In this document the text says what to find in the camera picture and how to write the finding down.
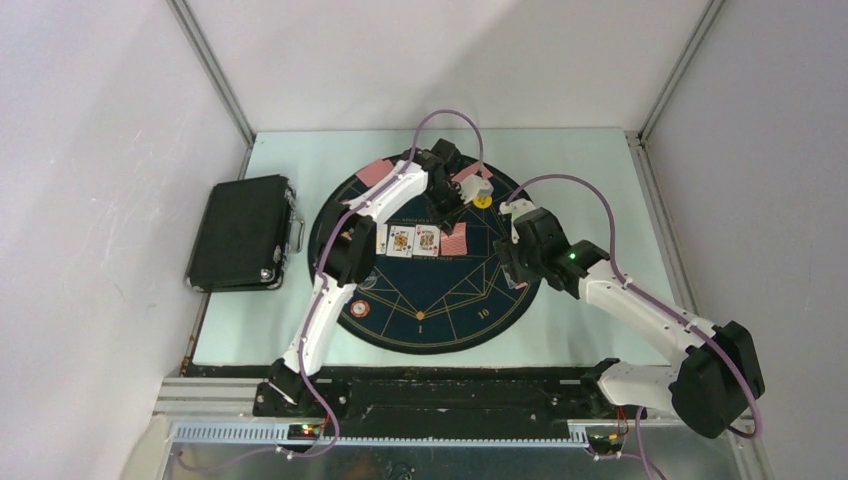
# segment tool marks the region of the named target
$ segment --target playing card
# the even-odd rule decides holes
[[[388,244],[389,227],[385,223],[377,225],[377,255],[386,254],[386,245]]]
[[[439,227],[433,225],[416,225],[415,243],[412,245],[412,254],[425,257],[438,257],[440,233]]]
[[[465,222],[459,222],[453,227],[453,234],[441,232],[441,254],[445,257],[468,255],[468,244],[465,241]]]
[[[465,180],[469,175],[476,174],[479,170],[480,170],[480,162],[474,162],[471,165],[460,170],[459,173],[454,175],[451,180],[453,180],[456,183],[460,183],[463,180]],[[492,172],[490,172],[489,169],[486,168],[485,165],[483,166],[482,177],[485,178],[486,180],[492,178]]]
[[[356,176],[362,181],[362,183],[365,184],[366,187],[371,188],[380,183],[380,180],[385,178],[385,176],[388,175],[393,168],[395,168],[395,166],[392,162],[380,158],[374,160],[356,172]]]
[[[390,257],[410,258],[412,256],[412,241],[414,236],[414,227],[393,225],[389,229],[389,244],[386,248],[386,255]]]

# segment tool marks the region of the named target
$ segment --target white robotic arm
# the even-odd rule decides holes
[[[297,404],[303,399],[301,370],[312,376],[321,369],[342,308],[373,269],[376,225],[423,194],[430,202],[431,220],[450,231],[474,198],[491,196],[491,183],[480,175],[453,182],[451,172],[456,168],[445,158],[456,161],[459,151],[450,142],[439,140],[431,151],[416,151],[413,161],[398,161],[389,175],[359,197],[326,209],[318,235],[326,265],[315,274],[310,308],[283,354],[287,371],[271,375],[273,381],[269,382],[288,402]],[[345,215],[348,219],[336,230]]]
[[[694,329],[708,332],[743,372],[755,398],[764,386],[753,341],[736,322],[718,327],[677,305],[638,291],[633,279],[613,270],[607,252],[588,241],[569,243],[556,217],[528,200],[500,206],[511,216],[512,234],[495,243],[511,285],[545,278],[556,290],[623,321],[668,361],[668,366],[630,365],[607,359],[584,377],[608,405],[641,405],[679,416],[706,437],[718,436],[747,407],[739,383]],[[686,320],[679,323],[663,309]]]

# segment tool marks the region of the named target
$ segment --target white wall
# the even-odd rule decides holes
[[[651,139],[706,315],[748,326],[781,479],[845,478],[848,2],[728,2]]]
[[[161,0],[0,2],[0,477],[116,478],[244,145]]]
[[[191,4],[258,131],[638,129],[707,0]]]

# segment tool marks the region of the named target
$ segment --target black briefcase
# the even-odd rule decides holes
[[[215,185],[186,271],[189,286],[199,292],[280,288],[288,254],[300,251],[303,241],[295,195],[282,175]]]

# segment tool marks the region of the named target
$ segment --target red wire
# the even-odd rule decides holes
[[[622,436],[624,436],[630,433],[630,424],[627,423],[627,412],[624,410],[624,407],[618,407],[618,411],[621,414],[622,419],[624,420],[625,429],[624,433],[621,434]]]

